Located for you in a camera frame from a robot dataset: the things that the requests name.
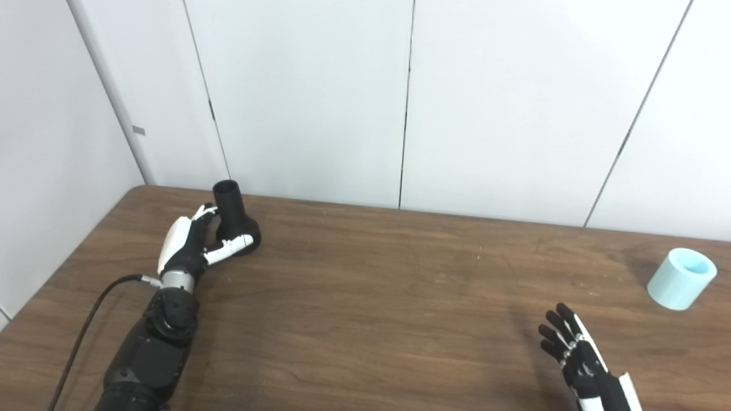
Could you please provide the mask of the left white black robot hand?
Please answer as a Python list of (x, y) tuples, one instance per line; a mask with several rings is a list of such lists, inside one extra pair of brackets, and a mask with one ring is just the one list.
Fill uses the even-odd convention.
[(253, 249), (254, 237), (248, 233), (232, 239), (218, 240), (205, 245), (208, 226), (218, 208), (212, 203), (199, 206), (193, 216), (180, 216), (170, 227), (162, 245), (158, 262), (160, 278), (172, 271), (182, 271), (198, 279), (210, 266), (221, 262), (235, 253)]

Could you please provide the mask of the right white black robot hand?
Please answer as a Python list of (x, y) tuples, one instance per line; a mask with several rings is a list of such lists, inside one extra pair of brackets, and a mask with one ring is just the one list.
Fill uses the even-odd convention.
[(613, 375), (580, 317), (564, 303), (539, 325), (540, 348), (553, 357), (579, 410), (642, 410), (629, 373)]

